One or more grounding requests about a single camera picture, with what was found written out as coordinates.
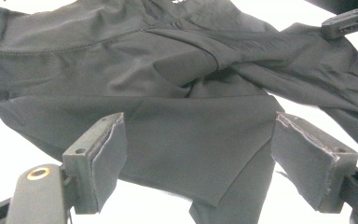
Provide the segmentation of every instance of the white surface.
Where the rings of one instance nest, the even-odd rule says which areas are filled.
[[[1,7],[27,13],[53,10],[73,0],[6,0]],[[244,12],[268,21],[282,30],[294,22],[319,26],[333,16],[307,2],[298,0],[233,0]],[[358,48],[358,33],[348,35]],[[338,140],[358,151],[358,145],[324,112],[313,106],[297,105],[278,98],[287,113],[307,119]],[[0,120],[0,201],[11,197],[17,177],[25,170],[44,163],[56,163],[39,149],[11,131]],[[119,181],[117,189],[96,216],[74,216],[74,223],[194,223],[188,214],[191,201],[155,189]],[[275,174],[268,192],[259,224],[276,223],[349,223],[351,209],[346,205],[340,215],[323,215],[314,212],[297,194],[296,188],[283,176]]]

